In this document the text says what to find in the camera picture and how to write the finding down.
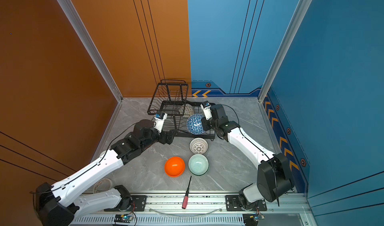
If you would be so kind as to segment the blue triangle patterned bowl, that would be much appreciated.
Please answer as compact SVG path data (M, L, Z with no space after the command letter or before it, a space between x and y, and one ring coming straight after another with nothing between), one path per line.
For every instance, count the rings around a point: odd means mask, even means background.
M193 114L187 120L187 129L193 135L201 135L205 132L202 119L205 116L201 114Z

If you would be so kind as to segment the beige brown patterned bowl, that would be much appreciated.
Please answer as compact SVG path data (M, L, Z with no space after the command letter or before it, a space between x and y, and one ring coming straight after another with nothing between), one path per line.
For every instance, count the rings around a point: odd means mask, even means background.
M185 104L179 108L179 113L182 114L182 117L189 118L193 114L195 114L194 107L190 104Z

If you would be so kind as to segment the orange bowl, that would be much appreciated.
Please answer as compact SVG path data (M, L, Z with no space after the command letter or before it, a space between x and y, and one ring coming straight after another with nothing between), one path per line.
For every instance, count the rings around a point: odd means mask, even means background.
M179 177L185 170L185 162L180 157L171 157L166 161L164 170L169 177Z

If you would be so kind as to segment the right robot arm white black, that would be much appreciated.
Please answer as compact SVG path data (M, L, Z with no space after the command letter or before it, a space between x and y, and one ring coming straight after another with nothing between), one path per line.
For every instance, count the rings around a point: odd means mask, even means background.
M259 201L279 201L279 197L294 189L295 182L289 160L252 139L239 123L230 121L221 104L201 104L204 131L214 130L217 136L239 149L257 168L257 181L239 191L241 207L249 211Z

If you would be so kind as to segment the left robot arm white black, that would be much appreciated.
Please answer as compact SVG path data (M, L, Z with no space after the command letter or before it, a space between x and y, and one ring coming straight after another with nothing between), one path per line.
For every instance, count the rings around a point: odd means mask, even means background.
M176 130L164 131L160 122L141 120L103 155L73 175L52 185L37 187L34 209L44 226L68 226L73 220L105 209L131 210L133 199L122 185L106 192L83 196L85 190L111 172L139 157L155 143L170 145Z

